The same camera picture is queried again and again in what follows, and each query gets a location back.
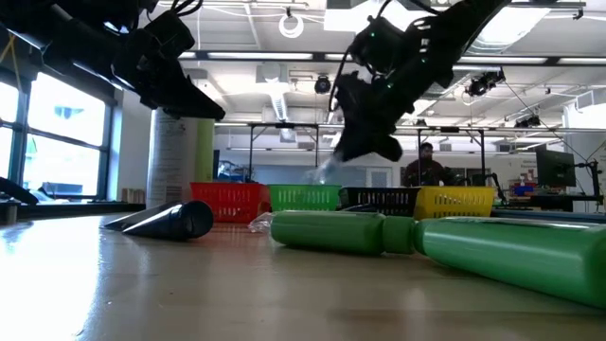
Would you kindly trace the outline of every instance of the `bottle cap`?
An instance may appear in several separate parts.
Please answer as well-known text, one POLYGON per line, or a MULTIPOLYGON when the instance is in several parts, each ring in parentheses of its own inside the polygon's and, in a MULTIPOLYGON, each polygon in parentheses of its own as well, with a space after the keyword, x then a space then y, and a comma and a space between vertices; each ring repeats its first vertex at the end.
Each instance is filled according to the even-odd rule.
POLYGON ((408 217, 386 217, 383 221, 383 248, 387 253, 412 255, 415 220, 408 217))

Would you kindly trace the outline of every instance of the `green plastic bottle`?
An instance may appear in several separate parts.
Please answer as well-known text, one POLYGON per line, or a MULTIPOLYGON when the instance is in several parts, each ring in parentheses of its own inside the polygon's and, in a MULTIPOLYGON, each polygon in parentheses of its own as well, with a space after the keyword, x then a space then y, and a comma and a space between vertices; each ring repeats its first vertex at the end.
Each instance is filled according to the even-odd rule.
POLYGON ((424 220, 418 232, 432 260, 606 308, 606 225, 458 218, 424 220))
POLYGON ((272 238, 285 245, 381 255, 412 254, 415 221, 380 213, 283 211, 272 220, 272 238))

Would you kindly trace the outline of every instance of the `desk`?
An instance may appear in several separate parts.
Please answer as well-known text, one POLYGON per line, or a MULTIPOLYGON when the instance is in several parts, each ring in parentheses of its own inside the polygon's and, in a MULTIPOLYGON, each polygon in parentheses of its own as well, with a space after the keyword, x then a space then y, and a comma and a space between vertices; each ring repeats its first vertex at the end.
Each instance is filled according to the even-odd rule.
POLYGON ((442 267, 278 247, 242 226, 190 243, 0 228, 0 340, 599 340, 606 315, 442 267))

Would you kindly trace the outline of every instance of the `computer monitor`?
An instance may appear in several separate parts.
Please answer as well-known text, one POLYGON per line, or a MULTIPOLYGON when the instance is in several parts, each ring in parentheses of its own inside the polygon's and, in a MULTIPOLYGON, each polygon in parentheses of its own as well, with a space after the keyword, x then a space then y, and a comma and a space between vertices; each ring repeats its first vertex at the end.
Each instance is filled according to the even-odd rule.
POLYGON ((575 156, 571 153, 537 151, 539 185, 575 187, 575 156))

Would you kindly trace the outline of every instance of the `clear plastic bag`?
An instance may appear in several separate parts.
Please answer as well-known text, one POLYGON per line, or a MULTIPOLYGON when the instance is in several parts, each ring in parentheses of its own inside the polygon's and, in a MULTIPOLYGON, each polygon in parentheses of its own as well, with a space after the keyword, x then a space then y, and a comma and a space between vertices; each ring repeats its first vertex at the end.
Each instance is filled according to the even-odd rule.
POLYGON ((253 233, 268 233, 274 219, 274 213, 263 213, 250 222, 248 229, 253 233))

